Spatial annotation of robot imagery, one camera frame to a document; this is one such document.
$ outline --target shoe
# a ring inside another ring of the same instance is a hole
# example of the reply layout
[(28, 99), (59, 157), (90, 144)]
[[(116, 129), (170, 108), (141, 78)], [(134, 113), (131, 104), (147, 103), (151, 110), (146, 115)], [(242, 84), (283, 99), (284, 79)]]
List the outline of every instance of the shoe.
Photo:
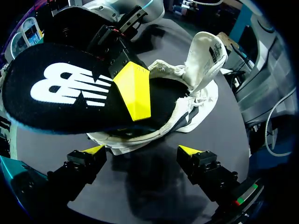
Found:
[(106, 132), (88, 133), (90, 139), (111, 148), (114, 155), (139, 149), (167, 133), (194, 130), (213, 110), (218, 99), (218, 86), (213, 80), (227, 61), (222, 41), (207, 32), (195, 35), (185, 65), (173, 66), (156, 60), (149, 66), (150, 79), (166, 78), (187, 86), (189, 94), (178, 98), (169, 120), (160, 129), (138, 137), (115, 136)]

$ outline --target black shoe insole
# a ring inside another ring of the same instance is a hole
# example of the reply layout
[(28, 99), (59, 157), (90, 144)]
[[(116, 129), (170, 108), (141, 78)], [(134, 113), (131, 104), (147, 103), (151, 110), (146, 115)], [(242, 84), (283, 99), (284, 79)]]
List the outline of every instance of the black shoe insole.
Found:
[[(71, 67), (69, 72), (61, 74), (64, 66)], [(107, 68), (103, 61), (93, 55), (70, 46), (54, 43), (32, 46), (19, 54), (7, 71), (2, 95), (4, 107), (18, 123), (42, 132), (73, 134), (123, 128), (157, 130), (170, 118), (176, 100), (187, 93), (187, 87), (178, 81), (151, 79), (151, 118), (133, 122), (116, 84), (108, 81), (110, 75)], [(88, 70), (92, 75), (79, 74), (76, 72), (78, 69)], [(100, 84), (77, 81), (75, 83), (83, 85), (83, 88), (69, 86), (74, 75), (92, 77), (95, 81), (99, 80)], [(37, 87), (36, 83), (41, 80), (42, 84)], [(108, 92), (99, 92), (99, 88)], [(97, 95), (107, 98), (93, 98)], [(73, 103), (59, 103), (61, 100), (71, 100)]]

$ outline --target nb logo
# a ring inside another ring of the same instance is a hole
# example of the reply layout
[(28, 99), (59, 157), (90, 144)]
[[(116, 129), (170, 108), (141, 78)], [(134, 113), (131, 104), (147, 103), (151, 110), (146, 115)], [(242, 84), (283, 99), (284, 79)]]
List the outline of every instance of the nb logo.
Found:
[[(63, 73), (71, 73), (71, 76), (68, 79), (62, 78)], [(44, 76), (46, 79), (32, 86), (31, 97), (37, 101), (61, 104), (74, 104), (77, 97), (82, 93), (84, 98), (88, 98), (87, 105), (105, 106), (104, 103), (92, 101), (92, 99), (106, 100), (106, 96), (97, 93), (108, 93), (108, 88), (111, 86), (108, 82), (113, 81), (100, 75), (95, 82), (91, 71), (67, 63), (49, 65), (44, 71)], [(101, 85), (105, 88), (87, 83)]]

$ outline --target black table surface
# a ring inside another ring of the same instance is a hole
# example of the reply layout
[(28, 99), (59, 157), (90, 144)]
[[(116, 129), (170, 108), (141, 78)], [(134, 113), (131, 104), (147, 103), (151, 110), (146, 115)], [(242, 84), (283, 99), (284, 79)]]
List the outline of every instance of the black table surface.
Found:
[[(162, 19), (142, 25), (134, 49), (149, 66), (156, 59), (184, 64), (192, 37), (178, 24)], [(192, 185), (176, 162), (178, 145), (210, 150), (239, 181), (247, 177), (249, 145), (238, 104), (222, 74), (215, 81), (219, 98), (215, 108), (190, 133), (171, 133), (129, 154), (113, 156), (92, 185), (86, 185), (68, 206), (87, 216), (110, 223), (205, 223), (217, 208), (198, 185)], [(96, 144), (86, 134), (48, 135), (16, 132), (17, 158), (46, 174), (63, 165), (72, 150)]]

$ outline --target cable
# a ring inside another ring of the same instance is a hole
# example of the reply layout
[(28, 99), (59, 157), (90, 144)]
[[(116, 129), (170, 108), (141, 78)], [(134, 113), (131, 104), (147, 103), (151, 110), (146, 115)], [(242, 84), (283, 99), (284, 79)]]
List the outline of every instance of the cable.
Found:
[(218, 6), (223, 2), (223, 0), (219, 0), (216, 3), (204, 3), (204, 2), (198, 2), (198, 1), (193, 1), (193, 0), (188, 0), (188, 1), (194, 2), (194, 3), (199, 4), (199, 5), (204, 5), (204, 6)]
[(270, 114), (268, 116), (268, 119), (266, 121), (266, 129), (265, 129), (265, 144), (266, 144), (266, 147), (267, 147), (267, 150), (268, 152), (273, 155), (273, 156), (276, 156), (276, 157), (282, 157), (282, 156), (287, 156), (289, 154), (291, 154), (291, 152), (288, 152), (288, 153), (282, 153), (282, 154), (277, 154), (277, 153), (274, 153), (271, 151), (271, 149), (269, 148), (268, 146), (268, 140), (267, 140), (267, 130), (268, 130), (268, 123), (269, 123), (269, 120), (271, 118), (271, 115), (273, 114), (275, 108), (281, 103), (283, 102), (285, 99), (287, 99), (290, 95), (292, 95), (294, 92), (296, 91), (296, 87), (290, 91), (285, 97), (283, 97), (280, 101), (278, 101), (275, 106), (272, 108), (272, 110), (270, 111)]

